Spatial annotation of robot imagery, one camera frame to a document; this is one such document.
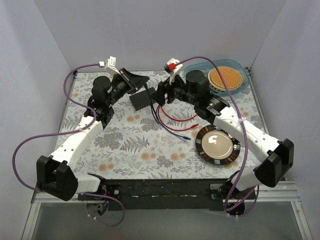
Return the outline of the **black network switch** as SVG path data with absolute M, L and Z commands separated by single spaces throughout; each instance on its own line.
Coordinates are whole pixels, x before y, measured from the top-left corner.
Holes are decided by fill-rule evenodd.
M 135 93 L 129 96 L 130 102 L 133 105 L 133 108 L 136 111 L 139 111 L 143 108 L 146 108 L 151 105 L 149 94 L 154 93 L 156 90 L 154 87 L 149 88 L 148 90 L 143 90 L 141 92 Z

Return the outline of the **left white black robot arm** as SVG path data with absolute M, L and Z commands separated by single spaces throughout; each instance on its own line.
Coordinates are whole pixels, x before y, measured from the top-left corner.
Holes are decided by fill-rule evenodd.
M 37 187 L 63 201 L 75 194 L 89 193 L 95 200 L 106 196 L 102 177 L 94 174 L 75 176 L 75 165 L 89 146 L 111 121 L 113 105 L 125 94 L 132 95 L 148 81 L 148 76 L 137 75 L 122 68 L 113 75 L 99 76 L 93 81 L 87 110 L 81 118 L 77 132 L 49 156 L 40 156 L 36 162 Z

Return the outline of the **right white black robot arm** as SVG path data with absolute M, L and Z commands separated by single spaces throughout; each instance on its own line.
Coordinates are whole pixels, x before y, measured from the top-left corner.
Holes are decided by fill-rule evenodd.
M 200 118 L 226 131 L 260 161 L 227 180 L 226 192 L 232 199 L 257 185 L 274 188 L 293 166 L 294 143 L 272 137 L 242 118 L 226 100 L 210 92 L 209 80 L 200 70 L 188 72 L 186 80 L 176 75 L 173 82 L 161 81 L 151 98 L 161 106 L 174 100 L 193 105 Z

